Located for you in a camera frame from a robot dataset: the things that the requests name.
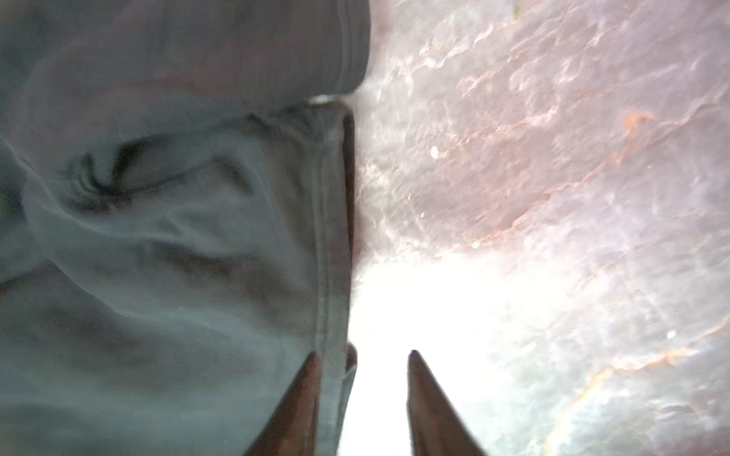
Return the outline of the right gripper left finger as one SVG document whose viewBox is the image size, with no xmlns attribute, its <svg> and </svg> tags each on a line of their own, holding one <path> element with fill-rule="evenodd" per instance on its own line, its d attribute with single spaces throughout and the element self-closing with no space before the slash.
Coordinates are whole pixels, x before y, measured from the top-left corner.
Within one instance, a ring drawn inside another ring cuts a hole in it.
<svg viewBox="0 0 730 456">
<path fill-rule="evenodd" d="M 245 456 L 311 456 L 316 453 L 321 378 L 321 358 L 317 353 L 310 353 Z"/>
</svg>

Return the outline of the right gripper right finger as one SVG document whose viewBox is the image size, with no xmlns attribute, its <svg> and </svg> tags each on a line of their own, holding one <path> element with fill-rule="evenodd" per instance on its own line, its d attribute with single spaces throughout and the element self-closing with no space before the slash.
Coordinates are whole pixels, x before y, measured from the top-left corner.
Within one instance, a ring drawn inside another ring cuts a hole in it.
<svg viewBox="0 0 730 456">
<path fill-rule="evenodd" d="M 415 456 L 486 456 L 470 435 L 421 353 L 408 357 L 407 412 Z"/>
</svg>

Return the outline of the black shorts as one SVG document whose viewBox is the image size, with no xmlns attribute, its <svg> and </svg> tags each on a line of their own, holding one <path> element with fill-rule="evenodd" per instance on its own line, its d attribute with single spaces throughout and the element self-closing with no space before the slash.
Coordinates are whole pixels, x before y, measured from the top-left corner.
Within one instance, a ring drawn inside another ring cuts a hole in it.
<svg viewBox="0 0 730 456">
<path fill-rule="evenodd" d="M 366 1 L 1 5 L 1 451 L 338 450 Z"/>
</svg>

